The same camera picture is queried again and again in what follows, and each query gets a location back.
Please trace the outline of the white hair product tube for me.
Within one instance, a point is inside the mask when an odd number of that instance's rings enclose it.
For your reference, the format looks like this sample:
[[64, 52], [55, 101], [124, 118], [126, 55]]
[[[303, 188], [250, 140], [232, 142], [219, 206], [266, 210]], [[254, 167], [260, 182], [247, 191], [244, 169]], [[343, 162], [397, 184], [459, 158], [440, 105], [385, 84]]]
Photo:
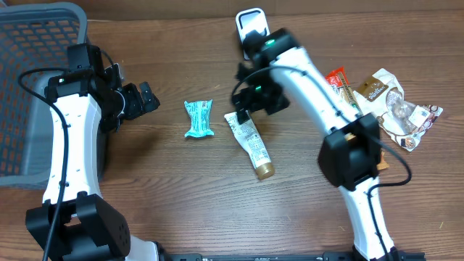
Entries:
[[224, 115], [235, 139], [249, 155], [250, 161], [260, 181], [275, 174], [275, 168], [265, 144], [252, 119], [239, 123], [238, 114], [231, 112]]

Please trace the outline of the teal wet wipes pack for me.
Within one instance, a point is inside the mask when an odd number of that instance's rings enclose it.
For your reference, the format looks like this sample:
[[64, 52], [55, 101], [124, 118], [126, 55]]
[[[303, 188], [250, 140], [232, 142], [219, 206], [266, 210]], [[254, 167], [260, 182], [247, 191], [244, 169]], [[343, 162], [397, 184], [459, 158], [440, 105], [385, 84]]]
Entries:
[[191, 127], [184, 135], [186, 138], [204, 138], [215, 135], [210, 128], [211, 99], [193, 102], [185, 101], [184, 107], [191, 120]]

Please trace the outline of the orange spaghetti packet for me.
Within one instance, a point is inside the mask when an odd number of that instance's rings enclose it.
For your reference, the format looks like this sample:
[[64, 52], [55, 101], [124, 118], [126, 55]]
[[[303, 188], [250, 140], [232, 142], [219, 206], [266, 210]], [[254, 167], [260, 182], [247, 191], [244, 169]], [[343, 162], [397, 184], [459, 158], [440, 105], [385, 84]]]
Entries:
[[326, 76], [326, 80], [332, 89], [346, 102], [349, 106], [355, 108], [361, 115], [363, 112], [358, 104], [353, 90], [347, 80], [344, 67], [331, 71]]

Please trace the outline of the beige bread snack bag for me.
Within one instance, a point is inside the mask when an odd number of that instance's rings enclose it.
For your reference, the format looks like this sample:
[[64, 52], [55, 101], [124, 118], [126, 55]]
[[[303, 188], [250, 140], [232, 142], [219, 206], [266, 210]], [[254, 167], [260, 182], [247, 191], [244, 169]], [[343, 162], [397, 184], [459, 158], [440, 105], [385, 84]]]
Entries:
[[396, 76], [381, 68], [353, 91], [363, 114], [373, 114], [380, 127], [403, 149], [411, 152], [443, 113], [435, 105], [417, 105], [405, 100]]

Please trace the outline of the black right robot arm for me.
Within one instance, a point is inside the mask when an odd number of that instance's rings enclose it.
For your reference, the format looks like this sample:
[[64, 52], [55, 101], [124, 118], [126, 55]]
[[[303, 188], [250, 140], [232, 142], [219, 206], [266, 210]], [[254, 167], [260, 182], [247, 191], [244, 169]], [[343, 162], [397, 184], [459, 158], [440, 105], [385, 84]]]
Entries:
[[250, 126], [251, 114], [269, 115], [289, 106], [291, 95], [323, 137], [318, 165], [347, 206], [354, 232], [355, 260], [401, 260], [389, 236], [378, 190], [380, 128], [374, 116], [361, 115], [335, 94], [312, 63], [306, 49], [284, 28], [265, 35], [257, 30], [241, 37], [252, 67], [239, 65], [231, 94], [233, 128]]

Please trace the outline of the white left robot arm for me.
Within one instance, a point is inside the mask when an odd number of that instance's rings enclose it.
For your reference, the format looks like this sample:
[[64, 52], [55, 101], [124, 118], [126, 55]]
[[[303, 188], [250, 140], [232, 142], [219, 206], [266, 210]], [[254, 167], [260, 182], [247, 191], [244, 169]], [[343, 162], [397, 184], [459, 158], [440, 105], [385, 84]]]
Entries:
[[120, 68], [105, 67], [105, 51], [89, 43], [67, 49], [40, 100], [53, 120], [49, 181], [42, 205], [26, 213], [27, 230], [45, 260], [151, 260], [162, 250], [130, 232], [124, 216], [99, 188], [99, 142], [124, 120], [156, 110], [148, 83], [124, 84]]

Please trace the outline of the white barcode scanner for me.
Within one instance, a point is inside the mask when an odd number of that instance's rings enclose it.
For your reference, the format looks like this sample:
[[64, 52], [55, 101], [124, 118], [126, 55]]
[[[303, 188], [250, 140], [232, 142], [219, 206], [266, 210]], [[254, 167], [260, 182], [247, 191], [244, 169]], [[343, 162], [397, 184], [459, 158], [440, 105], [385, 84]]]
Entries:
[[262, 36], [270, 35], [265, 13], [258, 7], [239, 12], [235, 21], [242, 49], [244, 49], [244, 39], [253, 30], [256, 30]]

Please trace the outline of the grey plastic shopping basket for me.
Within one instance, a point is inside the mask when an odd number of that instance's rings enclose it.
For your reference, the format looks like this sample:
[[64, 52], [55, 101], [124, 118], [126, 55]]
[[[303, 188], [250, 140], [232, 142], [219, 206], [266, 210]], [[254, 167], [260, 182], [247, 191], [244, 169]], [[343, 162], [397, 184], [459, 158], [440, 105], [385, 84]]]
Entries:
[[1, 9], [1, 186], [46, 188], [51, 166], [50, 108], [18, 84], [38, 94], [67, 66], [67, 47], [88, 40], [86, 13], [76, 4], [23, 4]]

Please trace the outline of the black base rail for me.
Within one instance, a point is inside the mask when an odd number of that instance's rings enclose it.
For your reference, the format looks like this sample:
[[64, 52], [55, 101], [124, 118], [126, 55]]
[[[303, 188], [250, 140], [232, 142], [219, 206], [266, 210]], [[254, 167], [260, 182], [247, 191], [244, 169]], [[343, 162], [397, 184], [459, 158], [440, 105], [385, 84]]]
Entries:
[[201, 255], [170, 254], [172, 261], [353, 261], [351, 252], [325, 252], [323, 254], [278, 254], [278, 255]]

